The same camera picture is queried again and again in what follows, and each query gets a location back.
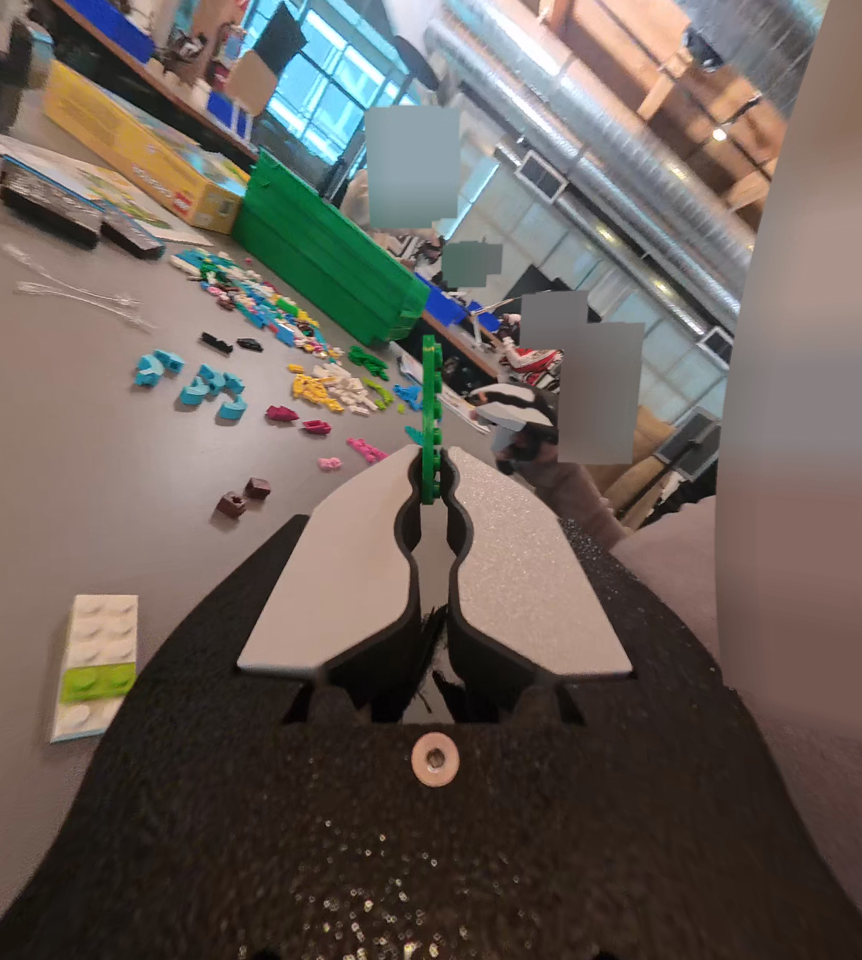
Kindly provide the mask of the red and white cloth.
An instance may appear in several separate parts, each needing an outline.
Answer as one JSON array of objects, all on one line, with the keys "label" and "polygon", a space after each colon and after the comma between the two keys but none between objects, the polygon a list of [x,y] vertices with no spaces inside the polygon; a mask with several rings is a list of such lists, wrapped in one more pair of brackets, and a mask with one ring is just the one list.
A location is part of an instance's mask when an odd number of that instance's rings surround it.
[{"label": "red and white cloth", "polygon": [[501,363],[518,382],[540,390],[557,390],[561,353],[552,349],[523,348],[512,338],[502,341]]}]

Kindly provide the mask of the black floor lamp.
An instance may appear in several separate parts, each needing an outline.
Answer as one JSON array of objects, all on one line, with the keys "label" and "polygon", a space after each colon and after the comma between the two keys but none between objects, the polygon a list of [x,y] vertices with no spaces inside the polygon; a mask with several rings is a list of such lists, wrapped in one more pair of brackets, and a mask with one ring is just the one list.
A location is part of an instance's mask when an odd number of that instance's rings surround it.
[{"label": "black floor lamp", "polygon": [[421,50],[399,34],[392,37],[392,45],[401,63],[406,67],[408,75],[424,90],[437,94],[439,78]]}]

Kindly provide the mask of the stack of green plastic trays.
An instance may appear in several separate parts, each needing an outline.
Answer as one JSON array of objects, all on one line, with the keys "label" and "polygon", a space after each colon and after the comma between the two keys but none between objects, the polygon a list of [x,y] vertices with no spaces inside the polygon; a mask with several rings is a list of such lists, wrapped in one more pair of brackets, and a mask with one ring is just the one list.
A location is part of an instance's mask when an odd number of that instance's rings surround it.
[{"label": "stack of green plastic trays", "polygon": [[363,346],[404,340],[422,318],[423,281],[267,150],[232,237]]}]

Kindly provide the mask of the green lego plate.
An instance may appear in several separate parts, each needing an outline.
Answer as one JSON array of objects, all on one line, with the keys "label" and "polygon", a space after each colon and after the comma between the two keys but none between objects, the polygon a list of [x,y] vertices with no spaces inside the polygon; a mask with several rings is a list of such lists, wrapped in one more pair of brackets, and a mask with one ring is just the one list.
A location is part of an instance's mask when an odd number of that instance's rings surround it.
[{"label": "green lego plate", "polygon": [[443,355],[439,342],[432,334],[422,341],[421,406],[422,427],[419,434],[412,431],[415,443],[421,445],[421,501],[430,506],[440,497],[440,470],[443,457],[441,424],[443,406]]}]

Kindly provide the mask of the cluster of teal curved bricks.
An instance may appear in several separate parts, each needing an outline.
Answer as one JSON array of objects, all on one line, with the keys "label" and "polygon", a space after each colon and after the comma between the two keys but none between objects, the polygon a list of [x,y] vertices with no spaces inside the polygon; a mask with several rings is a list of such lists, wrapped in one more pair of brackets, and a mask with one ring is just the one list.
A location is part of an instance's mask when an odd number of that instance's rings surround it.
[{"label": "cluster of teal curved bricks", "polygon": [[239,422],[248,409],[245,382],[236,374],[221,370],[207,363],[192,369],[189,378],[182,380],[187,371],[183,357],[173,351],[155,349],[142,354],[133,369],[133,386],[150,390],[165,381],[179,386],[176,405],[182,411],[190,411],[214,404],[215,417],[219,422]]}]

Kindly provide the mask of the white and lime lego assembly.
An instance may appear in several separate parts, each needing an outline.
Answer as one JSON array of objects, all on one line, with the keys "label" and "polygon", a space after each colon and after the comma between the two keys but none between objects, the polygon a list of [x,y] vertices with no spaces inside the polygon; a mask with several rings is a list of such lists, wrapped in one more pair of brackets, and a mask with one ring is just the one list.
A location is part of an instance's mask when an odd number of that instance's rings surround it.
[{"label": "white and lime lego assembly", "polygon": [[52,744],[102,736],[137,678],[139,597],[78,594],[58,670]]}]

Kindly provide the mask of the narrow silver ventilation duct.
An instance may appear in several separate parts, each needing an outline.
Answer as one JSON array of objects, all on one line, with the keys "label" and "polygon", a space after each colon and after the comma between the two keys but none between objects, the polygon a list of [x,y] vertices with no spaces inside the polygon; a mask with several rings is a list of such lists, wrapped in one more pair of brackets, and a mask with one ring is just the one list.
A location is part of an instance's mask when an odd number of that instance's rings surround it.
[{"label": "narrow silver ventilation duct", "polygon": [[507,296],[551,288],[585,290],[590,309],[616,319],[632,295],[677,325],[722,369],[730,363],[734,325],[716,318],[637,240],[568,185],[547,205],[515,176],[527,152],[499,143],[494,170],[474,201],[488,223],[484,238],[502,239]]}]

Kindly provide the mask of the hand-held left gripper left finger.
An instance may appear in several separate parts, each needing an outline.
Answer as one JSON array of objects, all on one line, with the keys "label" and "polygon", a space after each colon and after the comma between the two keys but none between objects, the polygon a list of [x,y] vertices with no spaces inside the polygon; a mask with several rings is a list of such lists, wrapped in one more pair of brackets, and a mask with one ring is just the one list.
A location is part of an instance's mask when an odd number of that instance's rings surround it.
[{"label": "hand-held left gripper left finger", "polygon": [[344,690],[398,720],[425,667],[421,453],[407,445],[313,511],[238,657],[248,674]]}]

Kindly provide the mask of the blue plastic bin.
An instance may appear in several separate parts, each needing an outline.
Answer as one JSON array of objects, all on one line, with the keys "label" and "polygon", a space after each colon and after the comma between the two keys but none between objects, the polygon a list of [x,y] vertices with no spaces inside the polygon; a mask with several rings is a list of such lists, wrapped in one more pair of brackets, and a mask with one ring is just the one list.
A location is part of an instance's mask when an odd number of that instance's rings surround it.
[{"label": "blue plastic bin", "polygon": [[435,283],[424,279],[419,273],[414,273],[413,277],[428,289],[424,309],[437,322],[444,327],[452,327],[470,318],[467,307],[444,292]]},{"label": "blue plastic bin", "polygon": [[130,57],[142,66],[152,59],[155,46],[150,34],[111,2],[53,1],[53,6],[118,55]]}]

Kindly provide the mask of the wooden background table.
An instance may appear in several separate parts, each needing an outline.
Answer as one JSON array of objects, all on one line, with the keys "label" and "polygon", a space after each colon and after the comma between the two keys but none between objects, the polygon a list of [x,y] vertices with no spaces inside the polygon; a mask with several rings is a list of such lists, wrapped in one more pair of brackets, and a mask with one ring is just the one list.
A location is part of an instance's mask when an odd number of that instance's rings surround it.
[{"label": "wooden background table", "polygon": [[208,94],[195,101],[194,91],[173,75],[165,77],[154,58],[141,65],[104,46],[53,2],[36,2],[36,6],[45,13],[57,57],[66,66],[245,170],[256,162],[257,152],[249,141],[208,111]]}]

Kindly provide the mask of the person's right forearm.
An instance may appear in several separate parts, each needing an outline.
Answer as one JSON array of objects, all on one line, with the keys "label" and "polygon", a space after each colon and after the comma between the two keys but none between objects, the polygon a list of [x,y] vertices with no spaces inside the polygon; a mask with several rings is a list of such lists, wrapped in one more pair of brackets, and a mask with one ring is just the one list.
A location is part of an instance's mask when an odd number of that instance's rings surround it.
[{"label": "person's right forearm", "polygon": [[630,536],[583,466],[567,462],[532,463],[522,469],[522,475],[535,496],[556,516],[577,524],[605,549],[612,549]]}]

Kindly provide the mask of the yellow lego box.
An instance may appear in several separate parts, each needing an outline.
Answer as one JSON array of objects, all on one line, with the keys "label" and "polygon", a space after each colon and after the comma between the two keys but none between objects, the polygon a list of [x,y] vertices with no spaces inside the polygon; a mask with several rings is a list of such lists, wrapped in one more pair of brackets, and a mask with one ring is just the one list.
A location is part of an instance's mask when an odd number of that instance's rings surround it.
[{"label": "yellow lego box", "polygon": [[188,226],[232,234],[249,175],[223,154],[57,62],[44,114]]}]

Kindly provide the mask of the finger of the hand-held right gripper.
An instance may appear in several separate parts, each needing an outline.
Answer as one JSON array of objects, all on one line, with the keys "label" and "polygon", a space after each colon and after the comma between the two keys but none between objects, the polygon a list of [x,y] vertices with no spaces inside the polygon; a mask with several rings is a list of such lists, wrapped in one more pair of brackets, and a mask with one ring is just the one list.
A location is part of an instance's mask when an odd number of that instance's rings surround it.
[{"label": "finger of the hand-held right gripper", "polygon": [[492,399],[475,408],[475,417],[497,426],[513,437],[551,437],[552,409],[542,399],[523,402],[516,399]]},{"label": "finger of the hand-held right gripper", "polygon": [[547,409],[547,401],[541,390],[521,384],[491,384],[468,393],[468,403],[472,406],[494,402],[521,408]]}]

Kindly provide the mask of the tan cardboard sheet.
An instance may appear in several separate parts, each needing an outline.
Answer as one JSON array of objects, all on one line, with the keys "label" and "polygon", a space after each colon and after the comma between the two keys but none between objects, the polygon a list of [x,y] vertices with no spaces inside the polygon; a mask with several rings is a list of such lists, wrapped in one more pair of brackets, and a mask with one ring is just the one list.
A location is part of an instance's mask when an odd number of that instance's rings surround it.
[{"label": "tan cardboard sheet", "polygon": [[231,68],[224,84],[224,94],[251,117],[257,118],[267,108],[277,86],[277,75],[255,49],[250,49]]}]

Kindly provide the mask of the pile of mixed lego pieces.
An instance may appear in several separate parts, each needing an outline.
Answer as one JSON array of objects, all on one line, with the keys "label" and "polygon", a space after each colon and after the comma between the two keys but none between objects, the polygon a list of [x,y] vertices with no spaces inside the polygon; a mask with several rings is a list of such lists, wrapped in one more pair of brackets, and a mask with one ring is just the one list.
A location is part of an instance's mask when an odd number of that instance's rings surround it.
[{"label": "pile of mixed lego pieces", "polygon": [[342,348],[327,342],[319,323],[254,270],[249,259],[238,263],[223,250],[189,247],[170,254],[168,261],[222,309],[240,314],[255,329],[269,332],[288,348],[325,363],[339,362],[345,356]]}]

